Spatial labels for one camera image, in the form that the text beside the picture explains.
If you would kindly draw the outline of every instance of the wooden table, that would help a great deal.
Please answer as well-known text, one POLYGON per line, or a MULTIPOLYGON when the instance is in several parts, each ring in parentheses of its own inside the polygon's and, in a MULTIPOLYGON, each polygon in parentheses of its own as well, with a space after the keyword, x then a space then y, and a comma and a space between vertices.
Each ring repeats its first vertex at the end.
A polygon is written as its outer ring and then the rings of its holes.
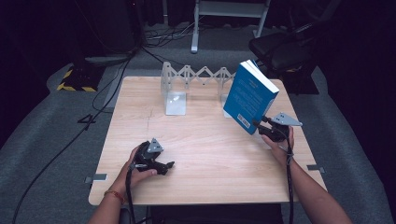
MULTIPOLYGON (((89 197, 99 204, 131 150, 157 138, 164 152, 157 161, 175 165, 167 175, 134 189, 134 204, 280 203, 289 200, 286 173, 258 134, 246 133, 223 115, 217 83, 192 82, 185 116, 166 116, 160 77, 126 77, 111 120, 89 197)), ((280 80, 280 92, 267 117, 279 112, 297 118, 280 80)), ((301 127, 294 127, 294 159, 325 188, 301 127)))

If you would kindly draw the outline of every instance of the book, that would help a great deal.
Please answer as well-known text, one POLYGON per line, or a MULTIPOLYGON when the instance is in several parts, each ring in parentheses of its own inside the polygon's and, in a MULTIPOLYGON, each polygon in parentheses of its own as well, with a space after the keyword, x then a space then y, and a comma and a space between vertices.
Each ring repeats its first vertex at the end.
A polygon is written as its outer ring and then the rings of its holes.
POLYGON ((278 93, 277 86, 257 64, 248 60, 238 65, 223 109, 248 133, 254 134, 257 127, 253 120, 262 120, 278 93))

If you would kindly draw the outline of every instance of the black chair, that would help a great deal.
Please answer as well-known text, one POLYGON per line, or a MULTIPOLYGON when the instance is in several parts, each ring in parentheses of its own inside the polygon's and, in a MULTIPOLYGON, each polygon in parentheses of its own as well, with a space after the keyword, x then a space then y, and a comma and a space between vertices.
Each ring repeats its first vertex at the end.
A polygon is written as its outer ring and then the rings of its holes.
POLYGON ((298 94, 317 65, 315 43, 331 26, 332 21, 314 21, 290 33, 279 31, 251 39, 248 47, 258 57, 258 65, 266 67, 267 77, 283 79, 291 73, 298 76, 298 94))

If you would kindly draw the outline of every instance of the white metal frame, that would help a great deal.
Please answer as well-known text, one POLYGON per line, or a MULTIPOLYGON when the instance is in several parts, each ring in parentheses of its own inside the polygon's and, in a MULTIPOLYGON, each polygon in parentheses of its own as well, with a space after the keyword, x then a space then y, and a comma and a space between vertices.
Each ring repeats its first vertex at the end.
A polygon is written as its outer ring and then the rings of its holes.
POLYGON ((161 74, 161 93, 164 99, 166 115, 186 115, 186 92, 172 91, 174 82, 180 79, 184 82, 184 88, 190 88, 190 83, 194 80, 203 84, 216 81, 218 83, 218 96, 222 103, 225 103, 228 92, 223 92, 224 84, 233 79, 235 73, 231 74, 226 67, 221 67, 219 71, 213 73, 206 66, 198 72, 194 72, 189 65, 185 65, 180 71, 176 71, 169 62, 163 63, 161 74), (201 78, 205 73, 209 77, 201 78))

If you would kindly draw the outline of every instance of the bracelet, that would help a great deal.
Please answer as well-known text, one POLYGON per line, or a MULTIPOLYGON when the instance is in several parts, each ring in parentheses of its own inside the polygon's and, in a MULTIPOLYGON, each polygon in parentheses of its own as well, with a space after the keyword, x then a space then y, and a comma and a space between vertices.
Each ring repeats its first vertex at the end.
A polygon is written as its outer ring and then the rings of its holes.
POLYGON ((112 195, 116 196, 116 198, 120 199, 121 204, 125 204, 126 203, 126 200, 122 197, 122 195, 120 195, 115 190, 108 189, 108 190, 106 190, 106 192, 105 192, 105 194, 103 196, 106 196, 108 193, 111 193, 112 195))

